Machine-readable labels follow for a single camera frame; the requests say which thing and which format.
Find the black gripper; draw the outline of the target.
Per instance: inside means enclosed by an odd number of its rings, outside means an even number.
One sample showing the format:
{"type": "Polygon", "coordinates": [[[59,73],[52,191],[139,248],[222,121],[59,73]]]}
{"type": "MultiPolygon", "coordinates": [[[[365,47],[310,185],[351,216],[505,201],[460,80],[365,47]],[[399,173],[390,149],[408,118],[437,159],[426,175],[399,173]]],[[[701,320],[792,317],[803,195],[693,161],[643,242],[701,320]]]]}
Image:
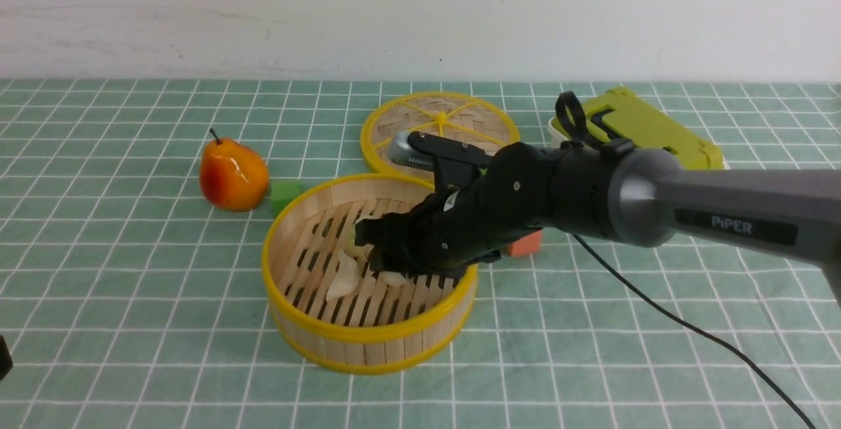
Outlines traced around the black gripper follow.
{"type": "Polygon", "coordinates": [[[557,228],[562,157],[559,148],[514,143],[493,154],[486,168],[436,165],[434,192],[419,205],[355,226],[357,243],[373,246],[367,267],[408,279],[460,277],[468,265],[497,261],[508,243],[557,228]]]}

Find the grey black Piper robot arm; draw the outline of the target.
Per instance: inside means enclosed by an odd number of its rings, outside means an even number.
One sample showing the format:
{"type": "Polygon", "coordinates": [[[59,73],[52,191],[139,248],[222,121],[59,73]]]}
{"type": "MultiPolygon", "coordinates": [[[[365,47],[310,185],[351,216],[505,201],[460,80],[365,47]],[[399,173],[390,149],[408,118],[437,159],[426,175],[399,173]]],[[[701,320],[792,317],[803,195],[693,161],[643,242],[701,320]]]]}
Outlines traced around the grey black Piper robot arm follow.
{"type": "Polygon", "coordinates": [[[837,169],[685,169],[661,148],[517,142],[493,156],[435,135],[400,135],[392,160],[434,174],[405,213],[362,219],[375,271],[460,279],[538,229],[655,248],[674,234],[814,265],[839,297],[837,169]]]}

